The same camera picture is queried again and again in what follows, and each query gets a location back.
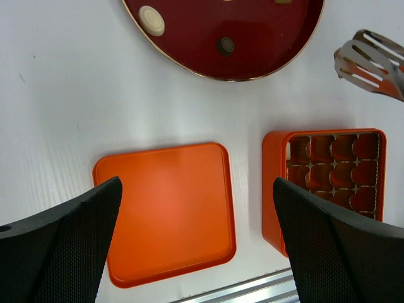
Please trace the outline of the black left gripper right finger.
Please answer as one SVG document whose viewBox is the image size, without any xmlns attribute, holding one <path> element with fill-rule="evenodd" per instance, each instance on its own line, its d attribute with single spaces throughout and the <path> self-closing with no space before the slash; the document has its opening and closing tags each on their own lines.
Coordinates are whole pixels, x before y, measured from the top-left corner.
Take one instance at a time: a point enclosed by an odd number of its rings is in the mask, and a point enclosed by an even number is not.
<svg viewBox="0 0 404 303">
<path fill-rule="evenodd" d="M 403 229 L 278 177 L 273 200 L 301 302 L 403 302 Z"/>
</svg>

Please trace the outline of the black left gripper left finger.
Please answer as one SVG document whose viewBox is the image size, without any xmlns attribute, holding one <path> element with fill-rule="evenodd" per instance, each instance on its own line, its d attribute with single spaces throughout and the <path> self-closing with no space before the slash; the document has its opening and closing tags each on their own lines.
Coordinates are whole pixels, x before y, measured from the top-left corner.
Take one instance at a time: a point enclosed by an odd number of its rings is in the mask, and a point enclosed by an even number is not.
<svg viewBox="0 0 404 303">
<path fill-rule="evenodd" d="M 113 177 L 1 226 L 1 302 L 95 302 L 121 199 Z"/>
</svg>

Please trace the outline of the silver metal tongs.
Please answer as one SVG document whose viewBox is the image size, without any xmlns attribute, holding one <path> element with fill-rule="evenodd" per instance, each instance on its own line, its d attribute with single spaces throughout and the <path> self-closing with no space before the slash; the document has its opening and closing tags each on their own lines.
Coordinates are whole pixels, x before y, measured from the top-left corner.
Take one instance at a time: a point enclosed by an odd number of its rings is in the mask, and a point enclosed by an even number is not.
<svg viewBox="0 0 404 303">
<path fill-rule="evenodd" d="M 403 101 L 403 46 L 362 29 L 334 52 L 339 78 L 355 86 Z"/>
</svg>

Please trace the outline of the caramel brown chocolate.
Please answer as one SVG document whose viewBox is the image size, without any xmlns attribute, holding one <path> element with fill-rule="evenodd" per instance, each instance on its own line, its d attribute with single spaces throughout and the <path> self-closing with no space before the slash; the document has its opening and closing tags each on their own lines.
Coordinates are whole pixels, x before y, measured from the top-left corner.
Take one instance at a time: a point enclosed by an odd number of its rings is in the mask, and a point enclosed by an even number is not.
<svg viewBox="0 0 404 303">
<path fill-rule="evenodd" d="M 292 0 L 274 0 L 277 4 L 290 4 Z"/>
</svg>

